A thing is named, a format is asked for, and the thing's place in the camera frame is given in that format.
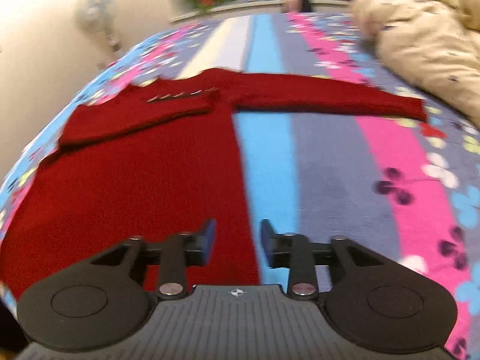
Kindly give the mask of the red knit sweater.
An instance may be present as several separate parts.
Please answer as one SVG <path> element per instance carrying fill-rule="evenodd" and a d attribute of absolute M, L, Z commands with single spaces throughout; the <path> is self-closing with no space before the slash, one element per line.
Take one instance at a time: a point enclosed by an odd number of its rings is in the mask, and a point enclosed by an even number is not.
<path fill-rule="evenodd" d="M 212 68 L 128 85 L 103 104 L 78 106 L 40 162 L 1 244 L 1 281 L 20 297 L 131 236 L 158 242 L 212 218 L 213 255 L 191 283 L 258 284 L 238 111 L 426 119 L 417 98 L 309 76 Z"/>

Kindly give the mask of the colourful floral bed blanket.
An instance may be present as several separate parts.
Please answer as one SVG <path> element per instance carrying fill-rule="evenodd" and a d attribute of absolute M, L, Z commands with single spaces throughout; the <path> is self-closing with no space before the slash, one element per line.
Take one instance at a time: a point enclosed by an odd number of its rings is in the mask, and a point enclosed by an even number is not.
<path fill-rule="evenodd" d="M 459 301 L 448 348 L 479 357 L 479 131 L 435 97 L 388 72 L 346 14 L 265 14 L 191 24 L 154 35 L 100 73 L 24 149 L 1 187 L 1 300 L 58 259 L 41 231 L 22 267 L 9 254 L 13 214 L 75 107 L 106 102 L 130 83 L 210 67 L 299 73 L 366 83 L 425 102 L 427 124 L 323 114 L 233 116 L 250 234 L 262 219 L 283 233 L 349 236 L 439 281 Z"/>

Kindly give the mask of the beige star-pattern quilt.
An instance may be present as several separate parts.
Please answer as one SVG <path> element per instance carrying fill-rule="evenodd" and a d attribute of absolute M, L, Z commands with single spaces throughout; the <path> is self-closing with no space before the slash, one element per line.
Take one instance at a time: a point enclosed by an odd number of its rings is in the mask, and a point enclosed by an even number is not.
<path fill-rule="evenodd" d="M 350 0 L 377 57 L 479 124 L 479 0 Z"/>

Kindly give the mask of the white standing fan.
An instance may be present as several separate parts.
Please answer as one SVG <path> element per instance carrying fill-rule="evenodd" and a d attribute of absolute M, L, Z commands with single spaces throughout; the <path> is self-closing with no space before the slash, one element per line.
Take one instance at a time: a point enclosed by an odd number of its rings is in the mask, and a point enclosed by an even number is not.
<path fill-rule="evenodd" d="M 74 18 L 77 27 L 84 33 L 101 33 L 115 59 L 123 56 L 123 45 L 114 26 L 114 0 L 77 0 Z"/>

